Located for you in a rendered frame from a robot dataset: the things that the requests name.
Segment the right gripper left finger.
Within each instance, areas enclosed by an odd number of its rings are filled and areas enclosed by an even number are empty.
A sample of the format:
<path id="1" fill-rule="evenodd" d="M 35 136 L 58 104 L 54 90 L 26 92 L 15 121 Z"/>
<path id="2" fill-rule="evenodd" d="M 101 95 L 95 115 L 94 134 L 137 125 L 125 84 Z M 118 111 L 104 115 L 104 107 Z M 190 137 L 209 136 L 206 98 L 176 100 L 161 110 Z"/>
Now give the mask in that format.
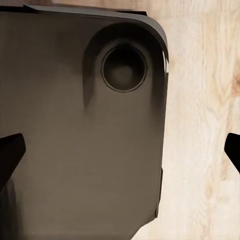
<path id="1" fill-rule="evenodd" d="M 0 138 L 0 193 L 26 153 L 22 133 Z"/>

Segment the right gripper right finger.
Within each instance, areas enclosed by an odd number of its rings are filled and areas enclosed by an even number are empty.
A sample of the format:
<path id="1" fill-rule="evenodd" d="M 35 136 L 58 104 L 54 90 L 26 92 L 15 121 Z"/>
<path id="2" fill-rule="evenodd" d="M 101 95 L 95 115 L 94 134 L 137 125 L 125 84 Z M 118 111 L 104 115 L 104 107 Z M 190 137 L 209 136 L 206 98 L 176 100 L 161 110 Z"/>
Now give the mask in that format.
<path id="1" fill-rule="evenodd" d="M 236 169 L 240 173 L 240 135 L 235 133 L 229 133 L 227 135 L 224 151 L 228 155 L 229 159 L 235 165 Z"/>

